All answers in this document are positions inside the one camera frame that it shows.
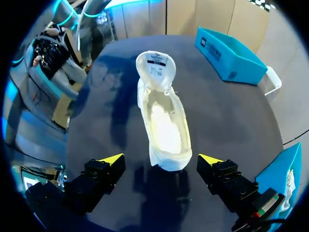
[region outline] person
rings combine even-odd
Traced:
[[[61,28],[54,24],[40,34],[59,43],[44,38],[35,39],[32,44],[34,48],[32,66],[40,65],[48,80],[69,98],[75,100],[78,92],[73,89],[69,79],[82,84],[87,74],[70,58],[70,53],[61,41],[61,31]]]

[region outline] white shoe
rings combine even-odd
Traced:
[[[152,166],[182,170],[192,157],[189,129],[183,105],[171,86],[174,60],[167,54],[147,51],[136,58],[140,75],[138,106],[149,139]]]

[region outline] dark round table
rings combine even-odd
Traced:
[[[283,150],[275,116],[257,86],[221,81],[190,36],[151,36],[106,46],[84,83],[70,120],[67,171],[124,153],[126,171],[87,218],[122,232],[230,231],[238,218],[212,196],[196,171],[203,153],[231,159],[253,181]],[[181,172],[151,167],[137,106],[136,57],[154,50],[176,63],[173,87],[187,116],[193,156]]]

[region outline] shoe tongue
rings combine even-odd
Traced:
[[[168,54],[147,51],[139,55],[136,64],[148,89],[164,92],[170,88],[175,78],[176,66]]]

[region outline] blue box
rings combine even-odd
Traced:
[[[283,150],[273,162],[255,178],[255,181],[259,183],[260,193],[265,192],[268,188],[272,188],[278,193],[285,195],[288,172],[290,170],[294,171],[295,190],[289,200],[291,206],[288,210],[280,212],[281,205],[271,219],[286,218],[296,203],[301,177],[301,154],[301,143],[297,143]],[[278,226],[279,224],[273,224],[269,232],[274,232]]]
[[[257,85],[267,71],[256,54],[229,35],[198,28],[195,46],[223,81]]]

